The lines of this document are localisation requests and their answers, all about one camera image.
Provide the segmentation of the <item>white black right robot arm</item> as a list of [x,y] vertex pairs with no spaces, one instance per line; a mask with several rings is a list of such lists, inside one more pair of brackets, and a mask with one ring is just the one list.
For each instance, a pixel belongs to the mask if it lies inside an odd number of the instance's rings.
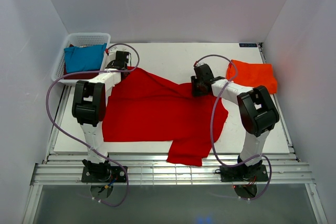
[[245,129],[245,140],[237,164],[221,165],[217,170],[223,182],[268,180],[262,162],[265,141],[279,121],[279,113],[264,86],[256,88],[241,86],[224,77],[215,77],[209,65],[194,64],[195,75],[191,77],[192,95],[211,94],[218,104],[225,99],[239,108],[240,120]]

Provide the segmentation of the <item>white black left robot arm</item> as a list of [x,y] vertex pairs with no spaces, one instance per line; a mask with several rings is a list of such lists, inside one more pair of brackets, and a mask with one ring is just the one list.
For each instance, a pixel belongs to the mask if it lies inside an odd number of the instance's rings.
[[87,173],[100,182],[111,177],[111,166],[103,149],[102,121],[106,115],[112,89],[126,76],[131,54],[127,51],[109,53],[106,72],[92,79],[77,81],[72,103],[72,115],[77,119],[88,145],[87,158],[82,162]]

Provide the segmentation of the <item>dark red folded t shirt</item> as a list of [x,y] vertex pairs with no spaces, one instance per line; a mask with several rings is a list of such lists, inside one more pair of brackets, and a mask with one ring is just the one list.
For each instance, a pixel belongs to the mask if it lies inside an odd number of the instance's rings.
[[[95,77],[97,74],[96,73],[82,73],[80,74],[80,72],[78,72],[79,74],[74,74],[72,76],[67,76],[65,77],[65,79],[90,79],[90,78],[93,78]],[[65,64],[64,64],[64,74],[68,74],[66,72],[66,67],[65,67]]]

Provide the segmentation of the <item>blue folded t shirt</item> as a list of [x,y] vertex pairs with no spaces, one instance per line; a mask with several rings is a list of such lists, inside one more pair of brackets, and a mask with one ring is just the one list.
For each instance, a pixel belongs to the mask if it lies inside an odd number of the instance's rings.
[[67,47],[64,60],[67,73],[100,70],[107,44]]

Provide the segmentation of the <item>orange folded t shirt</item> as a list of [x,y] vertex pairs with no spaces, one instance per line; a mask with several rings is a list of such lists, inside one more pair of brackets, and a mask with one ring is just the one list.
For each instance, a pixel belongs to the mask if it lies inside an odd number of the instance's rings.
[[246,87],[265,86],[270,94],[277,93],[278,82],[273,67],[268,63],[247,63],[232,60],[226,70],[226,79]]

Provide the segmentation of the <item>small dark label sticker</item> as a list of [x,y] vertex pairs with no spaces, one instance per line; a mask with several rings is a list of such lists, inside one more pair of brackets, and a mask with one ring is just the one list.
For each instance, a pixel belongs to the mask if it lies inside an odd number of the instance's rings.
[[239,43],[239,46],[242,48],[257,48],[258,47],[256,43]]

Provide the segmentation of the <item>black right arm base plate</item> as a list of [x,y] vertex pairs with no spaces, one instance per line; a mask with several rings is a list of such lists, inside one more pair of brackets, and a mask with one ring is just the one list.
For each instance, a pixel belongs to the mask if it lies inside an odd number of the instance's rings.
[[220,174],[222,182],[266,182],[269,177],[265,165],[225,167],[221,166],[215,171]]

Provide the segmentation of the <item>aluminium frame rail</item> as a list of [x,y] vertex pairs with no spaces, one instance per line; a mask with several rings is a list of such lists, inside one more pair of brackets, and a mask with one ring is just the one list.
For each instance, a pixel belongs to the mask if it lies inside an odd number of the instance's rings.
[[[83,153],[51,153],[33,171],[24,213],[24,223],[32,223],[45,185],[81,185]],[[116,154],[112,157],[128,167],[130,185],[219,185],[215,173],[219,163],[213,155],[202,167],[166,162],[166,155]],[[269,154],[273,184],[303,184],[318,223],[327,223],[309,163],[297,159],[291,148],[287,154]]]

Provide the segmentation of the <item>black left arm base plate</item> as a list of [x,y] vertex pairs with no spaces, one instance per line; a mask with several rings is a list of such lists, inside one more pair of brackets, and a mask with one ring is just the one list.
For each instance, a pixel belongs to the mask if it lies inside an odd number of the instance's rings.
[[111,166],[103,170],[83,168],[82,183],[109,183],[112,181],[115,183],[125,183],[128,181],[125,171],[120,166]]

